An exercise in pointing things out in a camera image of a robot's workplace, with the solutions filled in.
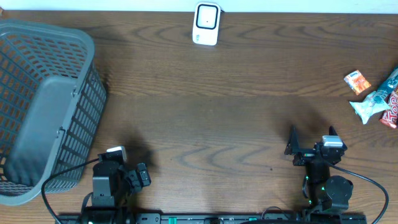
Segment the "teal mouthwash bottle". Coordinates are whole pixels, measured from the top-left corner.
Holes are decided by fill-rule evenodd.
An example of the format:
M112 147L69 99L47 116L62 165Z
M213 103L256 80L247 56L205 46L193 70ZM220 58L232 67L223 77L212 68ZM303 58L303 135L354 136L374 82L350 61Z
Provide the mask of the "teal mouthwash bottle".
M393 69L389 77L379 86L373 96L375 103L381 103L397 87L397 67Z

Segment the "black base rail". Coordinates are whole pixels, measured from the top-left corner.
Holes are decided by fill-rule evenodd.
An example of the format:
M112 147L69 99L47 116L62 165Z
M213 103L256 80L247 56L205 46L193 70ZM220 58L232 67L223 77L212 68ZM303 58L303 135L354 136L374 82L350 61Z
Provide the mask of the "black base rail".
M364 215L320 215L313 214L310 220L298 217L296 214L279 212L256 214L207 214L178 215L159 213L137 213L127 216L125 223L136 224L240 224L240 223L366 223Z

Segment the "small orange tissue pack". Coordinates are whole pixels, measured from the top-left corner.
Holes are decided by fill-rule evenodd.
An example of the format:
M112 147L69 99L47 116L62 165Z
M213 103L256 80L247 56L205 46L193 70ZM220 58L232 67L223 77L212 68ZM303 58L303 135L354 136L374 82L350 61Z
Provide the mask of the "small orange tissue pack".
M356 95L359 95L364 90L371 87L371 84L365 79L363 74L359 70L355 70L344 77L344 81L354 91Z

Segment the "grey plastic shopping basket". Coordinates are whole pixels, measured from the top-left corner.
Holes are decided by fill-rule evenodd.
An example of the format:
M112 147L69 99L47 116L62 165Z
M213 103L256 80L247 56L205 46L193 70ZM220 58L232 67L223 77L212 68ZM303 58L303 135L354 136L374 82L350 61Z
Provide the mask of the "grey plastic shopping basket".
M79 183L106 104L92 38L13 19L1 22L1 203Z

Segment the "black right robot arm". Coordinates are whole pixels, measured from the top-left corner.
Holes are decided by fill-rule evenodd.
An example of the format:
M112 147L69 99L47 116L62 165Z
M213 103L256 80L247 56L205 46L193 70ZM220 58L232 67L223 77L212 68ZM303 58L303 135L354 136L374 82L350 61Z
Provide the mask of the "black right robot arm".
M303 211L306 221L315 215L339 216L349 208L353 183L340 175L330 174L330 167L341 161L346 150L346 144L332 126L329 134L322 136L321 141L311 148L300 147L296 128L291 128L284 154L294 157L294 166L305 168L302 192L310 204Z

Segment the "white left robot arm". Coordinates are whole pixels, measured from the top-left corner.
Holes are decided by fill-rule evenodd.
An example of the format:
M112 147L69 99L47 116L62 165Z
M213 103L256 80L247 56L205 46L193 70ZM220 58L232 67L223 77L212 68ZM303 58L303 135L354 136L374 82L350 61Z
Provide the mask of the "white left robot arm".
M81 210L81 224L135 223L126 203L128 198L151 184L145 163L134 170L115 161L101 161L93 167L91 206Z

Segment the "white barcode scanner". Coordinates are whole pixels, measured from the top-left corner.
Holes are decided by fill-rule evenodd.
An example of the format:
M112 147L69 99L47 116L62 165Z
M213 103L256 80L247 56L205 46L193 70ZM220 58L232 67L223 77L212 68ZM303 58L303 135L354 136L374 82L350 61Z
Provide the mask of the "white barcode scanner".
M218 41L221 8L212 2L199 2L195 8L192 41L214 46Z

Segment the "red Top chocolate bar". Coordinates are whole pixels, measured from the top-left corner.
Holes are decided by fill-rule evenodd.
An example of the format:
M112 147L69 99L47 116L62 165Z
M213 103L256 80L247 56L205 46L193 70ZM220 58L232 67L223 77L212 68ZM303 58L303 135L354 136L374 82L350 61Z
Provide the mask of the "red Top chocolate bar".
M387 103L390 108L383 112L381 119L382 124L397 129L397 91L394 90L390 95Z

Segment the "mint green snack pouch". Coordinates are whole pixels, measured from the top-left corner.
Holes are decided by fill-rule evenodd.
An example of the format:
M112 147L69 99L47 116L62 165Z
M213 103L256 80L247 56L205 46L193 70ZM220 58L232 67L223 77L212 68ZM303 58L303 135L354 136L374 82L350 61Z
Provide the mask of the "mint green snack pouch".
M362 123L367 124L372 115L391 108L386 103L387 96L383 92L373 91L362 102L350 101L350 105L361 118Z

